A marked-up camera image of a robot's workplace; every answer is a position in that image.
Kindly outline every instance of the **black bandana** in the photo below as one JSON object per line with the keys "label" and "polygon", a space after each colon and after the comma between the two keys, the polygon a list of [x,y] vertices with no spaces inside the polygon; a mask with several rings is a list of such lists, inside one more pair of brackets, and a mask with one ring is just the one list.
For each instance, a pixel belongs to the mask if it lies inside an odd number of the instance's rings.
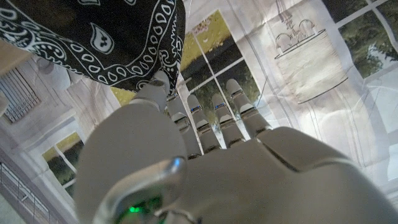
{"label": "black bandana", "polygon": [[6,0],[0,39],[97,82],[137,91],[163,70],[175,88],[181,0]]}

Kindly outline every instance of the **window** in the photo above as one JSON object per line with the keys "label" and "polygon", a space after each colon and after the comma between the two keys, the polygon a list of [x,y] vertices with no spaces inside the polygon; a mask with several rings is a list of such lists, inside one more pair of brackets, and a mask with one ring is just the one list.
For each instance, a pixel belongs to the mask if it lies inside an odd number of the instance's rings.
{"label": "window", "polygon": [[[235,79],[254,104],[260,100],[261,93],[219,11],[185,36],[181,73],[190,93],[198,98],[221,146],[225,147],[211,98],[220,94],[241,127],[240,115],[226,91],[226,82]],[[244,128],[241,131],[249,138]]]}
{"label": "window", "polygon": [[50,170],[71,197],[73,184],[76,182],[78,159],[83,146],[79,135],[73,133],[43,154]]}
{"label": "window", "polygon": [[0,91],[8,99],[9,106],[4,114],[12,123],[22,119],[40,103],[39,98],[17,68],[0,78]]}
{"label": "window", "polygon": [[363,78],[398,61],[398,2],[323,0]]}

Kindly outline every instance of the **white robotic arm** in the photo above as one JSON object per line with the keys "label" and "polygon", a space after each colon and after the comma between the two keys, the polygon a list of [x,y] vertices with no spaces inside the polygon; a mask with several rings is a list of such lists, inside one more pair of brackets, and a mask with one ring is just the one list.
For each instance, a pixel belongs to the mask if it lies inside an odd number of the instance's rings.
{"label": "white robotic arm", "polygon": [[[398,223],[398,214],[344,155],[290,128],[272,129],[234,80],[227,83],[251,140],[220,96],[213,106],[227,149],[194,96],[205,155],[162,72],[102,122],[80,156],[82,223]],[[168,106],[172,120],[163,114]]]}

